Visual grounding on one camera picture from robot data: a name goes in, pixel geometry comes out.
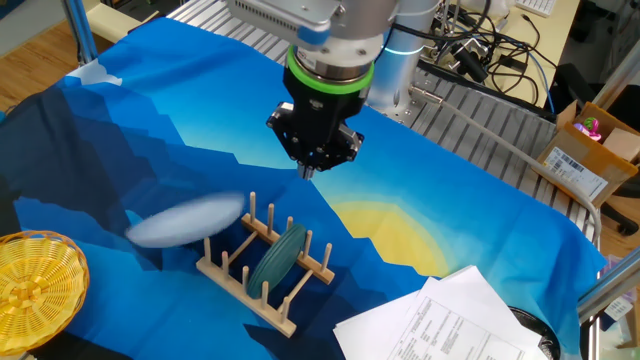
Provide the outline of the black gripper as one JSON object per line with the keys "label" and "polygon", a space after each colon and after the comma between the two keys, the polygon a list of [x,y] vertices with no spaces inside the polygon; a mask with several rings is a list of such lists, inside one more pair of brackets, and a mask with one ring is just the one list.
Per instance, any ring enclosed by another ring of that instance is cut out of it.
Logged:
{"label": "black gripper", "polygon": [[355,160],[364,136],[346,121],[362,110],[372,77],[368,70],[353,81],[328,81],[301,67],[284,70],[283,84],[293,101],[280,102],[266,125],[297,164],[302,179]]}

